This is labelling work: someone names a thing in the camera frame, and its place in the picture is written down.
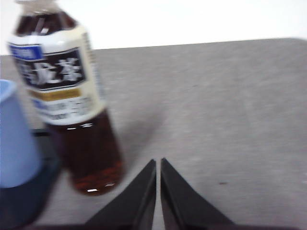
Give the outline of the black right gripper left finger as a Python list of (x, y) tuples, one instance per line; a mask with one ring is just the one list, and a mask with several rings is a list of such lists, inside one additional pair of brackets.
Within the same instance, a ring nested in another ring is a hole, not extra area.
[(156, 161), (150, 160), (125, 190), (85, 225), (97, 230), (151, 230), (155, 202)]

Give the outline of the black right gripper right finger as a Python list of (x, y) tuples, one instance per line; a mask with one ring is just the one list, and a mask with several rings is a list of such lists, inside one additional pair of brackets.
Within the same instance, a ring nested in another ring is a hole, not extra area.
[(166, 159), (161, 159), (160, 195), (167, 230), (209, 230), (234, 222), (199, 195)]

